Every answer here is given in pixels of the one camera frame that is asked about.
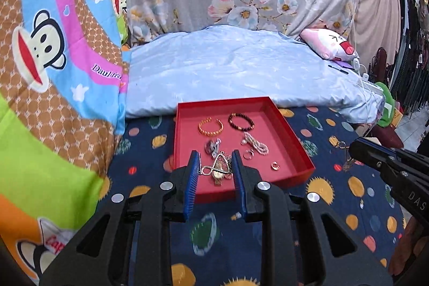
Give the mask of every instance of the black beaded bracelet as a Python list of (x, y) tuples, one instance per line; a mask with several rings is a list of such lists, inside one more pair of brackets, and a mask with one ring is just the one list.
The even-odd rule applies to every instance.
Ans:
[[(244, 120), (248, 121), (250, 126), (248, 128), (241, 128), (240, 126), (235, 125), (232, 122), (233, 117), (240, 117), (243, 118)], [(228, 117), (228, 123), (235, 129), (235, 130), (239, 130), (239, 131), (243, 131), (243, 132), (247, 132), (250, 130), (253, 130), (253, 128), (255, 127), (255, 123), (253, 122), (252, 119), (250, 119), (247, 115), (244, 115), (242, 113), (231, 113), (230, 116)]]

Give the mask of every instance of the red tongue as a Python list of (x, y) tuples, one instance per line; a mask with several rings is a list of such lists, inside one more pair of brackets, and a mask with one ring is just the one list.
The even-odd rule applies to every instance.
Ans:
[(42, 80), (40, 79), (39, 73), (37, 72), (36, 65), (34, 64), (33, 57), (31, 56), (29, 49), (24, 42), (24, 39), (21, 36), (21, 33), (18, 32), (18, 46), (19, 51), (21, 51), (21, 56), (24, 61), (24, 64), (28, 68), (29, 72), (33, 76), (33, 79), (38, 82), (39, 84), (42, 84)]
[(119, 14), (119, 0), (114, 0), (114, 4), (116, 6), (116, 13)]

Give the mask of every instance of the pearl necklace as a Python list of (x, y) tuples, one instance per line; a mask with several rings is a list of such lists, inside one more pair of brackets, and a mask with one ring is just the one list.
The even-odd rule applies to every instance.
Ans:
[(251, 145), (261, 155), (267, 155), (269, 152), (266, 144), (259, 142), (248, 132), (244, 133), (244, 140), (241, 141), (241, 144), (246, 144), (246, 143)]

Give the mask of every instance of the light blue bedsheet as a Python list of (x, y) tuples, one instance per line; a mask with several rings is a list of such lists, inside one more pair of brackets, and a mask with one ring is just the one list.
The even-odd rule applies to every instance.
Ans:
[(336, 66), (275, 32), (221, 25), (166, 34), (132, 51), (127, 117), (172, 114), (179, 102), (269, 96), (278, 107), (328, 106), (348, 122), (374, 122), (384, 97), (328, 65)]

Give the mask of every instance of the gold bracelet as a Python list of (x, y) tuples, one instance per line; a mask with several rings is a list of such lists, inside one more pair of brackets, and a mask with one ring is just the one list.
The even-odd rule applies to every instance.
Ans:
[(220, 129), (219, 130), (217, 130), (217, 131), (213, 131), (213, 132), (208, 132), (208, 131), (205, 131), (205, 130), (203, 130), (202, 128), (201, 128), (201, 125), (202, 124), (204, 124), (204, 123), (206, 123), (206, 122), (211, 122), (212, 121), (212, 118), (211, 117), (208, 117), (207, 119), (205, 119), (205, 120), (203, 120), (202, 122), (200, 122), (199, 124), (198, 124), (198, 130), (200, 131), (200, 133), (201, 134), (203, 134), (203, 135), (205, 135), (205, 136), (207, 136), (207, 137), (213, 137), (213, 136), (217, 136), (217, 135), (219, 135), (222, 131), (223, 131), (223, 129), (224, 129), (224, 124), (222, 124), (222, 122), (219, 120), (219, 119), (216, 119), (216, 122), (219, 124), (219, 126), (220, 126)]

